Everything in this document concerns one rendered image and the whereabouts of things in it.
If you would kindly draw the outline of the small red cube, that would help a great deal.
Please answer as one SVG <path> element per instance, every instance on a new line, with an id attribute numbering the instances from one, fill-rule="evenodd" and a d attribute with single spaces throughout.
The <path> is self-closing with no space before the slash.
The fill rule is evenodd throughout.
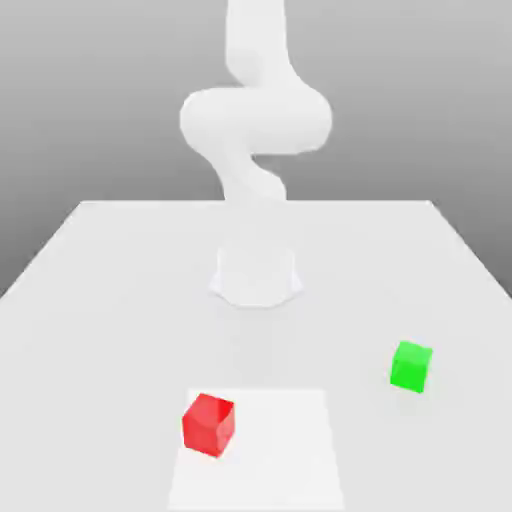
<path id="1" fill-rule="evenodd" d="M 235 432 L 235 403 L 200 393 L 182 417 L 186 448 L 220 457 Z"/>

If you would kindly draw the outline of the small green cube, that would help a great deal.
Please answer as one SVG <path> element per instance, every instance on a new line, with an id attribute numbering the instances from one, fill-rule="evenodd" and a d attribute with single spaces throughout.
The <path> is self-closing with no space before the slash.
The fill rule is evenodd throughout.
<path id="1" fill-rule="evenodd" d="M 422 393 L 424 391 L 433 349 L 402 340 L 392 359 L 390 383 Z"/>

